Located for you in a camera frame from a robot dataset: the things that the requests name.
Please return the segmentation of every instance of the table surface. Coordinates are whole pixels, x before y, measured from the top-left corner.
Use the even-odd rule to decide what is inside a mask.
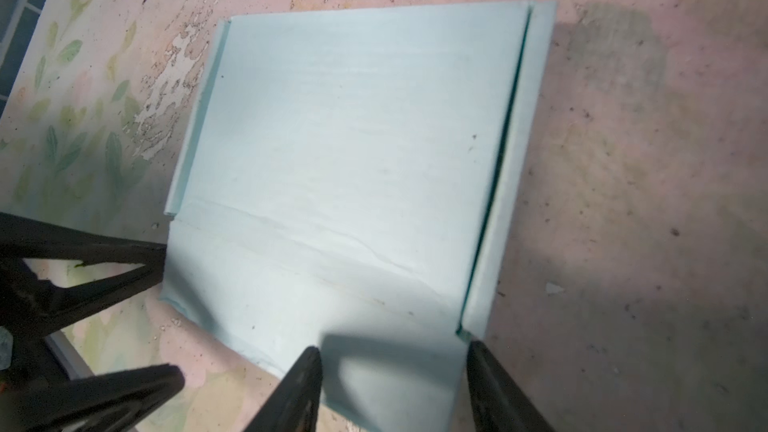
[[[466,1],[48,0],[0,120],[2,209],[162,242],[218,19]],[[557,1],[486,342],[556,430],[761,429],[768,0]],[[34,266],[70,285],[120,272]],[[183,369],[139,430],[242,430],[276,380],[157,296],[65,332],[96,373]],[[472,430],[464,389],[454,428]]]

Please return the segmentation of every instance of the folded edge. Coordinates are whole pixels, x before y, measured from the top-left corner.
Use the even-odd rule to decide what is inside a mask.
[[[520,71],[502,151],[502,164],[478,250],[458,333],[483,338],[491,314],[514,203],[525,163],[539,89],[554,28],[556,2],[533,2],[525,31]]]
[[[170,190],[168,191],[168,199],[166,200],[164,210],[166,216],[176,216],[181,207],[184,190],[187,187],[187,179],[192,169],[192,161],[197,150],[197,142],[200,140],[200,131],[203,129],[205,113],[210,102],[210,95],[216,83],[216,71],[219,69],[224,44],[226,43],[226,34],[228,34],[229,29],[230,20],[219,20],[218,24],[216,24],[216,33],[211,41],[211,51],[208,54],[203,76],[197,88],[197,97],[190,114],[190,120],[187,123],[187,131],[184,133],[184,141],[181,143],[179,159],[174,169],[174,177],[170,181]]]

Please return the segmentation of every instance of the green leaf pattern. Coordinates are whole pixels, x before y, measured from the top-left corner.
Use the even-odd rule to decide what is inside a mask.
[[[80,155],[80,151],[83,148],[83,142],[85,142],[85,137],[88,134],[86,132],[80,132],[77,137],[74,138],[72,143],[69,144],[69,147],[67,147],[67,151],[64,152],[64,155],[62,156],[61,160],[58,161],[58,164],[56,164],[56,173],[59,173],[63,170],[66,170],[68,167],[70,167],[74,161],[78,158]]]
[[[129,80],[124,80],[120,82],[120,85],[117,89],[114,90],[114,94],[112,94],[112,102],[119,101],[123,98],[125,95],[125,92],[128,90],[128,86],[130,85]]]
[[[72,42],[68,43],[65,48],[62,49],[62,52],[58,54],[58,62],[59,63],[70,63],[78,54],[80,53],[80,48],[83,46],[82,40],[72,40]]]
[[[56,150],[58,149],[58,138],[56,129],[48,126],[48,133],[45,134],[45,161],[51,165],[56,163]]]
[[[37,68],[34,70],[34,89],[40,88],[40,83],[43,81],[43,74],[45,73],[45,56],[40,57]]]
[[[123,62],[118,58],[134,42],[136,21],[129,24],[107,63],[107,79],[117,83],[110,95],[95,97],[90,103],[82,103],[81,97],[71,94],[55,99],[49,95],[56,80],[71,76],[66,69],[88,46],[68,32],[92,1],[69,0],[68,21],[52,21],[44,29],[42,54],[34,70],[34,103],[26,112],[31,128],[36,122],[50,121],[44,122],[43,134],[30,146],[27,137],[1,140],[0,151],[36,154],[35,166],[24,167],[17,178],[12,195],[14,207],[58,222],[74,212],[81,200],[98,194],[98,201],[90,202],[98,204],[98,208],[91,206],[90,211],[82,212],[97,232],[115,217],[126,194],[146,175],[150,162],[138,156],[138,145],[132,139],[138,130],[136,117],[141,104],[130,91],[130,81],[118,74],[118,64]],[[90,78],[85,79],[80,85],[84,84],[81,90],[87,92]],[[66,86],[66,82],[57,83]],[[53,104],[59,110],[58,117],[50,115]]]

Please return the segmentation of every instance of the crease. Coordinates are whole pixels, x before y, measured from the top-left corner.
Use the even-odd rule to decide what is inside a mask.
[[[315,247],[313,245],[310,245],[310,244],[308,244],[308,243],[306,243],[304,241],[297,240],[296,238],[290,236],[290,234],[288,233],[289,228],[287,226],[285,226],[282,222],[276,221],[273,218],[266,217],[266,216],[258,216],[256,214],[251,213],[251,212],[248,212],[248,211],[245,211],[245,210],[242,210],[242,209],[239,209],[239,208],[235,208],[235,207],[232,207],[232,206],[228,206],[226,204],[222,204],[222,203],[219,203],[219,202],[213,202],[213,201],[208,200],[206,198],[192,198],[190,200],[190,203],[192,203],[192,202],[198,202],[198,203],[200,203],[200,204],[202,204],[204,206],[211,205],[213,207],[221,207],[221,208],[225,208],[225,209],[237,212],[239,214],[244,214],[245,216],[248,216],[248,217],[250,217],[250,218],[252,218],[252,219],[254,219],[254,220],[258,221],[258,222],[265,223],[268,226],[272,227],[274,232],[279,234],[282,237],[282,239],[287,240],[289,242],[292,242],[293,244],[299,245],[300,247],[304,247],[304,248],[307,248],[307,249],[312,250],[314,252],[317,252],[318,254],[321,254],[324,257],[329,257],[329,258],[332,258],[334,260],[338,260],[340,262],[348,262],[348,263],[351,263],[351,264],[360,264],[360,265],[366,266],[366,267],[378,268],[379,270],[383,270],[384,272],[392,272],[392,271],[385,270],[385,269],[383,269],[383,268],[381,268],[381,267],[379,267],[377,265],[365,264],[365,263],[360,262],[359,260],[356,260],[354,258],[350,258],[350,257],[346,257],[346,256],[343,256],[343,255],[334,253],[334,252],[329,252],[329,251],[326,251],[326,250],[322,250],[321,248],[318,248],[318,247]],[[240,240],[230,240],[224,234],[221,234],[221,233],[218,233],[218,232],[214,232],[214,231],[211,231],[211,230],[203,230],[202,228],[197,227],[195,224],[192,224],[192,223],[184,220],[184,217],[179,217],[177,215],[177,217],[174,220],[180,220],[186,226],[195,228],[195,229],[199,230],[200,232],[203,232],[205,234],[214,235],[214,236],[218,237],[221,240],[225,240],[226,242],[231,242],[231,243],[233,243],[235,245],[241,246],[242,248],[246,248],[246,249],[248,249],[248,250],[250,250],[252,252],[259,253],[259,251],[255,250],[250,245],[248,245],[248,244],[246,244],[246,243],[244,243],[244,242],[242,242]],[[438,299],[440,299],[439,300],[440,303],[443,303],[445,301],[445,299],[446,299],[445,296],[443,296],[437,290],[435,290],[434,287],[431,284],[429,284],[423,278],[419,277],[417,275],[417,273],[415,273],[413,270],[411,270],[410,268],[408,268],[408,267],[406,267],[404,265],[400,265],[400,264],[397,264],[396,262],[393,262],[393,261],[389,260],[386,256],[384,256],[382,254],[379,254],[373,248],[371,248],[369,245],[365,244],[363,241],[359,240],[358,238],[356,238],[354,236],[351,236],[351,235],[344,234],[342,232],[338,232],[338,231],[332,230],[331,228],[327,228],[327,227],[318,227],[318,228],[323,229],[323,230],[327,230],[328,232],[331,232],[331,233],[334,233],[334,234],[337,234],[337,235],[341,235],[343,237],[348,237],[351,240],[354,240],[355,242],[357,242],[360,245],[362,245],[363,247],[365,247],[368,251],[370,251],[370,253],[373,254],[376,258],[378,258],[379,261],[382,261],[382,262],[384,262],[386,264],[391,264],[391,265],[395,266],[398,270],[406,272],[405,274],[395,273],[395,275],[398,275],[400,277],[408,278],[410,280],[413,280],[414,282],[417,282],[417,283],[421,284],[429,292],[431,292]]]

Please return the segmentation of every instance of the light blue foam board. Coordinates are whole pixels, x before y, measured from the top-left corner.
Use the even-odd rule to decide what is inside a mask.
[[[501,150],[501,167],[462,314],[462,330],[476,338],[485,337],[485,328],[491,315],[556,9],[555,2],[534,3],[525,33],[509,125]]]
[[[320,346],[324,401],[368,430],[445,430],[531,10],[232,17],[161,297],[278,377]]]

